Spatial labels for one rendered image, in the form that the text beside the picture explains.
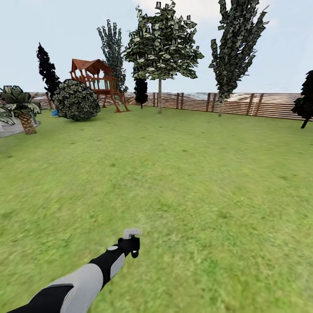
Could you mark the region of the pesticide atomizer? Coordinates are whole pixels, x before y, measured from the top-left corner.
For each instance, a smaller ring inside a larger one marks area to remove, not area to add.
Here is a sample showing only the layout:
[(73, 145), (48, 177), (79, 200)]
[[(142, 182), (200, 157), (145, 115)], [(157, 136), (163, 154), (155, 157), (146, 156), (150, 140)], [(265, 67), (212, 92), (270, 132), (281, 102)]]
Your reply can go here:
[(138, 251), (131, 251), (130, 252), (133, 258), (137, 258), (139, 256), (139, 252)]

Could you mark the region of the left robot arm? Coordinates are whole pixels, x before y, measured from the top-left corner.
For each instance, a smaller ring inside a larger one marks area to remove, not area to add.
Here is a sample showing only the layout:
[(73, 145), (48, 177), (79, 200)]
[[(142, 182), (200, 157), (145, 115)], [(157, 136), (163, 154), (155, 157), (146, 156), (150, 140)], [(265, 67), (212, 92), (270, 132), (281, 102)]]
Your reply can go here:
[(102, 288), (122, 268), (125, 257), (140, 250), (140, 238), (132, 236), (142, 234), (138, 228), (125, 229), (118, 244), (77, 271), (45, 286), (27, 305), (8, 313), (87, 313)]

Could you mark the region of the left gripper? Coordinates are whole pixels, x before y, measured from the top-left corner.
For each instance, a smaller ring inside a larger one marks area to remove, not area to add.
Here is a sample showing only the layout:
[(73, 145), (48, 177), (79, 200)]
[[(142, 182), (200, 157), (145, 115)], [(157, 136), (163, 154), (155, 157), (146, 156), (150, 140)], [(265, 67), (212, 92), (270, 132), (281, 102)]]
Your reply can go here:
[(140, 238), (132, 237), (128, 240), (123, 240), (123, 238), (118, 239), (118, 244), (125, 243), (128, 246), (128, 253), (131, 251), (140, 250)]

